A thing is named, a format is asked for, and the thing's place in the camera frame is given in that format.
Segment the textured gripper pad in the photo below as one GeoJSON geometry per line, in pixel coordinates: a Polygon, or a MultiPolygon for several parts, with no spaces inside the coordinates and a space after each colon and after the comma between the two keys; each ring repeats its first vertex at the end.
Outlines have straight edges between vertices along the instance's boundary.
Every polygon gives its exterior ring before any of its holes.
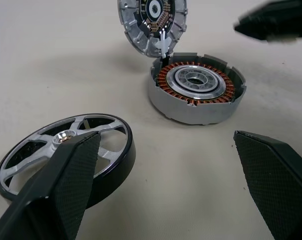
{"type": "Polygon", "coordinates": [[[275,240],[302,240],[302,158],[286,143],[236,132],[249,192],[275,240]]]}
{"type": "Polygon", "coordinates": [[[77,236],[91,193],[100,136],[77,146],[51,197],[68,240],[77,236]]]}

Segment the silver metal housing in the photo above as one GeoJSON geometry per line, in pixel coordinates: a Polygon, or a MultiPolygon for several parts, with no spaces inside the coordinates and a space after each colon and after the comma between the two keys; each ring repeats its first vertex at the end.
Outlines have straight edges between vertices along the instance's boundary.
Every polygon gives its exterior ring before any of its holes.
{"type": "Polygon", "coordinates": [[[162,55],[162,47],[165,46],[167,54],[173,53],[173,48],[180,40],[183,32],[187,30],[186,18],[188,14],[186,0],[174,0],[175,16],[171,29],[166,33],[163,44],[159,38],[147,37],[140,30],[134,13],[137,9],[136,0],[117,0],[118,12],[121,24],[124,26],[124,32],[133,45],[141,54],[151,58],[158,58],[162,55]]]}
{"type": "Polygon", "coordinates": [[[169,64],[175,62],[208,64],[224,72],[235,86],[235,98],[232,102],[194,105],[168,94],[157,86],[157,76],[162,69],[161,59],[158,58],[150,70],[148,95],[153,105],[167,118],[190,125],[208,125],[225,121],[235,112],[247,89],[245,78],[236,68],[227,67],[225,61],[213,56],[201,57],[197,53],[174,53],[169,64]]]}

